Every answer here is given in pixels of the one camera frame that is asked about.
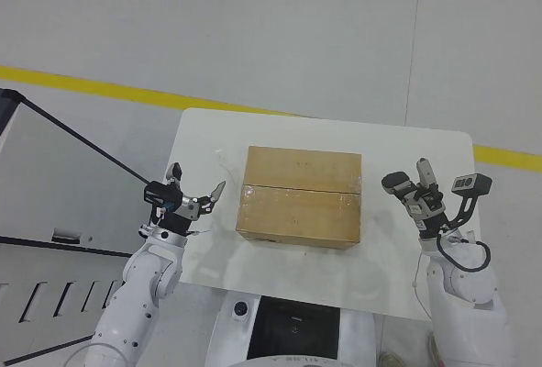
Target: white floor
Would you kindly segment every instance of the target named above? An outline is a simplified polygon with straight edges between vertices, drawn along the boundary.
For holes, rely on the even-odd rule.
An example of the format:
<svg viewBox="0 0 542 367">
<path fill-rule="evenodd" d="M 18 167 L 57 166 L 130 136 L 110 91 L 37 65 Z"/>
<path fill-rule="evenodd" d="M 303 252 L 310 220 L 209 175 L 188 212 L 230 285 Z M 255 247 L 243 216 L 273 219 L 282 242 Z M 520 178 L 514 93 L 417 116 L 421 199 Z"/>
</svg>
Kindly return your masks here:
<svg viewBox="0 0 542 367">
<path fill-rule="evenodd" d="M 312 117 L 461 130 L 475 144 L 542 154 L 542 0 L 0 2 L 0 64 Z M 181 111 L 0 86 L 161 178 Z M 480 203 L 482 236 L 517 365 L 542 366 L 542 174 L 477 170 L 494 180 Z M 202 366 L 221 298 L 182 285 L 140 364 Z M 377 326 L 381 350 L 427 366 L 428 323 L 378 317 Z"/>
</svg>

